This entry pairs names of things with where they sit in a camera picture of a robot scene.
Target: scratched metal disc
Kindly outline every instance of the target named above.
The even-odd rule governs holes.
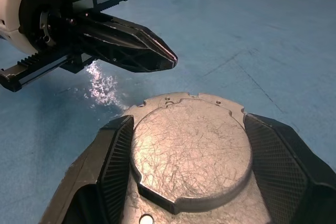
[[[179,97],[130,109],[135,119],[142,113],[132,146],[134,179],[140,195],[173,214],[209,211],[236,197],[249,180],[243,107],[229,110],[227,100],[211,95]],[[140,111],[146,106],[149,113]]]

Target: blue floor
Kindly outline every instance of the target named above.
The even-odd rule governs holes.
[[[336,170],[336,0],[129,0],[107,13],[150,27],[178,66],[133,74],[95,62],[0,89],[0,223],[37,223],[99,127],[167,92],[215,94],[288,123]],[[0,40],[0,68],[22,57]]]

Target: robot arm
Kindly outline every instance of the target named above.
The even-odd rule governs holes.
[[[29,54],[0,70],[16,92],[61,67],[73,73],[101,59],[132,72],[176,66],[177,56],[148,28],[101,11],[127,0],[0,0],[0,36]]]

